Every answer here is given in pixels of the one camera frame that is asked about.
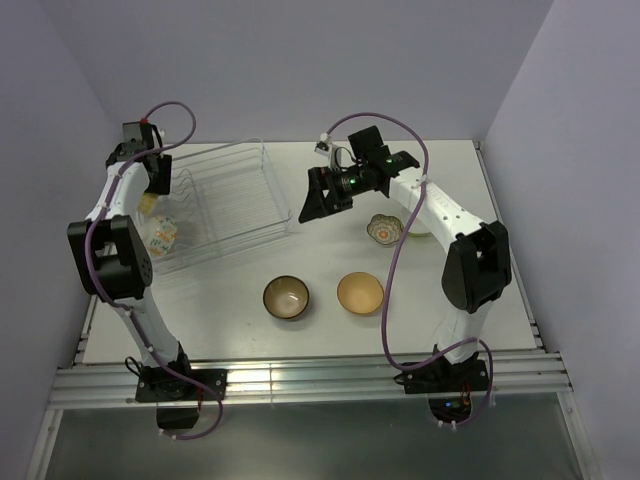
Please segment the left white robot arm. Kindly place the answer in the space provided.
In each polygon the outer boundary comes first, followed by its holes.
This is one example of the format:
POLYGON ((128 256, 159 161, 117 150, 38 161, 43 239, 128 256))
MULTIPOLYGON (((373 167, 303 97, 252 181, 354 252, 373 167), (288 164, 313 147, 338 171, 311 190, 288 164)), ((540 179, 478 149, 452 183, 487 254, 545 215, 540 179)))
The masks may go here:
POLYGON ((107 180, 87 217, 67 227, 67 239, 85 291, 121 318, 140 351, 125 365, 142 387, 183 399, 195 375, 169 331, 151 292, 153 266, 139 233, 143 197, 170 193, 172 157, 156 125, 143 118, 123 125, 123 141, 106 161, 107 180))

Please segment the floral leaf pattern bowl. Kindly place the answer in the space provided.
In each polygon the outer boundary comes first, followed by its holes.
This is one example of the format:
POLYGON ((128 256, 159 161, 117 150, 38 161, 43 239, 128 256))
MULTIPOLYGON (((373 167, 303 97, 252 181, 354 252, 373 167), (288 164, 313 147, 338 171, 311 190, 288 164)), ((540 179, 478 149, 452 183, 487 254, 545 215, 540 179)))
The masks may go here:
POLYGON ((177 222, 168 216, 149 218, 141 230, 142 241, 152 258, 167 256, 177 238, 177 222))

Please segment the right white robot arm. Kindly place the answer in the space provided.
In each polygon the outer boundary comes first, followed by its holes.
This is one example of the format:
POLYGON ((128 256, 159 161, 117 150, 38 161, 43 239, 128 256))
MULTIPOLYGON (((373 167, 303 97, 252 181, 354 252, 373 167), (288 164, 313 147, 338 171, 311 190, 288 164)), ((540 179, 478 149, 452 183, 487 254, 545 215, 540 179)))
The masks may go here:
POLYGON ((436 345, 435 383, 452 390, 468 374, 465 361, 478 350, 480 333, 492 304, 511 283, 509 236, 499 221, 487 223, 468 212, 429 180, 427 163, 406 151, 393 153, 371 126, 349 136, 353 165, 343 167, 329 134, 317 153, 328 165, 308 170, 308 192, 298 217, 307 223, 349 210, 355 196, 376 191, 409 211, 405 225, 421 223, 444 249, 441 287, 449 302, 436 345))

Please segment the dark brown glazed bowl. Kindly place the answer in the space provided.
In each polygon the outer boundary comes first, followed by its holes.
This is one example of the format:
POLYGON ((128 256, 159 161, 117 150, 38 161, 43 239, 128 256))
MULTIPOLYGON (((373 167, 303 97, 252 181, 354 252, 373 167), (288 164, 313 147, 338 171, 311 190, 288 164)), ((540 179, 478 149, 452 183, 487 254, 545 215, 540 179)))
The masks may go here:
POLYGON ((262 301, 271 316, 292 321, 301 316, 309 306, 310 292, 301 279, 282 275, 266 285, 262 301))

